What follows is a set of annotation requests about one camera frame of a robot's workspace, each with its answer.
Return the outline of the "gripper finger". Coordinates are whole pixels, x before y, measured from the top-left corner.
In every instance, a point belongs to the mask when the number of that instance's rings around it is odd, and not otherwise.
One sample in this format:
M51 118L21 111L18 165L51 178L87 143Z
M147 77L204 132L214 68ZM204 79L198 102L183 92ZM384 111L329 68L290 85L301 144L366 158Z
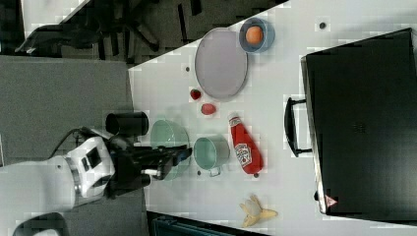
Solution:
M141 170L142 174L147 174L152 176L156 180L164 180L167 178L169 173L171 172L172 167L165 165L165 166L153 166L153 167L144 167Z
M156 163L157 164L178 164L186 160L192 154L192 149L186 146L180 147L159 147L157 149Z

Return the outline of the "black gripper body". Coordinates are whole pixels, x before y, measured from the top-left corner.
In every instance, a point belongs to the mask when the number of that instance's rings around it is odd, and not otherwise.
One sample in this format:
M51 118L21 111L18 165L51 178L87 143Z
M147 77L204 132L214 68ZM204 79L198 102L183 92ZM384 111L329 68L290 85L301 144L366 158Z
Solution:
M105 188L107 199L115 199L150 184L152 176L142 174L141 170L144 167L160 166L155 162L157 148L135 147L123 137L112 138L107 147L115 168Z

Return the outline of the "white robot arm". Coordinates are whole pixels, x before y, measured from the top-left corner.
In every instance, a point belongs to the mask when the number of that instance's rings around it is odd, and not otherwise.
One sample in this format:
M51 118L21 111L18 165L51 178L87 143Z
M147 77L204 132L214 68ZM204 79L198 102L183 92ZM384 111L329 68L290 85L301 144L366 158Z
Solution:
M67 236L63 214L163 180L188 159L188 145L136 147L128 139L81 128L85 141L65 154L1 168L1 236Z

